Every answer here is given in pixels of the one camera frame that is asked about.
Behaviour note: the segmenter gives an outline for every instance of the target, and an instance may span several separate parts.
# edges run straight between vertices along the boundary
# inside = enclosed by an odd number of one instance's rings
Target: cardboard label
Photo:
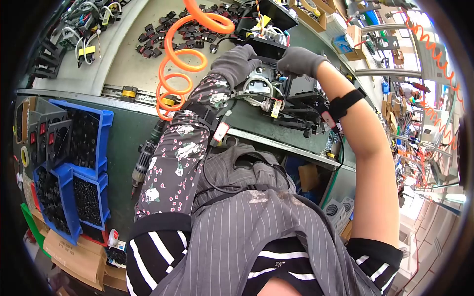
[[[275,104],[273,105],[273,110],[272,110],[272,117],[273,118],[278,118],[278,113],[280,113],[280,108],[281,107],[282,107],[282,101],[275,100]]]

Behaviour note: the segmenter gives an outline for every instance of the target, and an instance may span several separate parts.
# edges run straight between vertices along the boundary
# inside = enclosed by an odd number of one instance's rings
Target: worker
[[[409,83],[400,83],[400,94],[405,97],[409,105],[417,106],[417,103],[420,102],[420,92]]]
[[[209,123],[262,64],[249,60],[253,55],[245,45],[217,58],[166,127],[135,205],[130,294],[387,294],[403,256],[398,191],[384,129],[364,99],[352,101],[340,119],[357,160],[346,246],[271,154],[239,144],[208,155],[215,137]],[[348,94],[359,93],[326,58],[304,48],[289,47],[277,68],[319,80],[330,101],[348,103]]]

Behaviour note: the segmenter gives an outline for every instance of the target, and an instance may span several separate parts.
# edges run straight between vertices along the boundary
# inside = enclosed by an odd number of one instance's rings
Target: white label
[[[220,142],[224,138],[224,136],[227,134],[229,131],[229,126],[226,123],[219,123],[219,126],[216,129],[216,132],[214,133],[214,140]]]
[[[334,122],[334,119],[332,119],[331,115],[329,114],[328,111],[324,111],[321,114],[321,117],[324,119],[324,121],[328,124],[330,128],[334,128],[336,126],[336,123]]]
[[[123,241],[119,241],[117,240],[116,243],[112,244],[112,243],[108,243],[109,247],[112,247],[112,248],[116,248],[116,249],[119,249],[119,250],[122,250],[122,251],[125,251],[125,245],[127,243],[123,242]]]
[[[293,8],[290,8],[290,15],[296,18],[296,11]]]
[[[275,104],[273,105],[273,109],[272,109],[273,118],[278,118],[278,113],[280,113],[281,106],[282,106],[282,101],[275,100]]]

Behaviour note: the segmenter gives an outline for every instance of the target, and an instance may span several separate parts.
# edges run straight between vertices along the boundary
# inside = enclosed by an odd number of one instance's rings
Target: coiled cable
[[[173,40],[173,36],[175,32],[182,25],[193,20],[198,21],[201,25],[207,27],[208,29],[212,31],[215,31],[221,34],[231,33],[235,29],[234,23],[230,19],[222,15],[202,12],[194,0],[183,0],[183,2],[190,15],[185,16],[179,19],[178,21],[176,21],[166,33],[166,37],[164,39],[164,50],[165,50],[166,56],[164,57],[163,61],[160,64],[160,68],[158,69],[159,83],[156,87],[156,112],[158,113],[158,116],[161,119],[167,120],[167,121],[171,121],[172,119],[172,117],[166,116],[169,114],[170,111],[177,111],[183,106],[185,102],[184,95],[191,91],[192,81],[188,75],[183,74],[183,73],[172,73],[165,76],[164,68],[166,64],[169,61],[171,61],[177,67],[183,70],[190,71],[190,72],[199,72],[199,71],[204,70],[204,68],[206,68],[207,62],[208,62],[207,58],[204,56],[203,53],[194,49],[182,49],[178,51],[173,51],[172,40]],[[192,54],[194,56],[197,56],[201,60],[201,64],[198,66],[188,65],[182,62],[178,58],[178,56],[181,54]],[[180,77],[180,78],[185,79],[188,82],[188,87],[184,90],[177,90],[177,89],[172,88],[166,81],[168,79],[175,78],[175,77]],[[163,94],[160,94],[161,87],[163,87],[166,90],[166,92],[164,92]],[[166,105],[165,103],[162,102],[162,99],[168,95],[179,96],[181,98],[181,102],[173,106]],[[160,107],[166,110],[164,115],[161,114]]]

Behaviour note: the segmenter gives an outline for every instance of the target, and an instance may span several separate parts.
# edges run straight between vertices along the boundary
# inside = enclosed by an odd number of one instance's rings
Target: metal frame
[[[158,117],[156,115],[156,108],[154,106],[152,107],[149,105],[144,105],[144,104],[139,104],[139,103],[130,103],[130,102],[126,102],[126,101],[122,101],[118,99],[83,95],[83,94],[77,94],[77,93],[66,92],[66,91],[58,91],[58,90],[33,90],[33,89],[19,89],[17,90],[17,95],[38,95],[38,96],[45,96],[45,97],[74,99],[74,100],[78,100],[82,102],[101,104],[105,106],[126,109],[130,111],[135,111],[138,113],[143,113],[143,114],[148,114],[148,115]],[[339,167],[340,165],[339,162],[327,159],[319,154],[315,154],[315,153],[312,153],[312,152],[309,152],[297,147],[290,146],[285,143],[281,143],[281,142],[268,139],[259,135],[251,134],[242,130],[230,128],[227,134],[235,136],[235,137],[239,137],[239,138],[244,138],[250,141],[259,142],[271,147],[275,147],[277,149],[281,149],[290,153],[294,153],[303,157],[307,157],[309,159],[319,161],[324,164],[334,166],[336,168]],[[355,172],[355,169],[346,165],[343,165],[341,169]]]

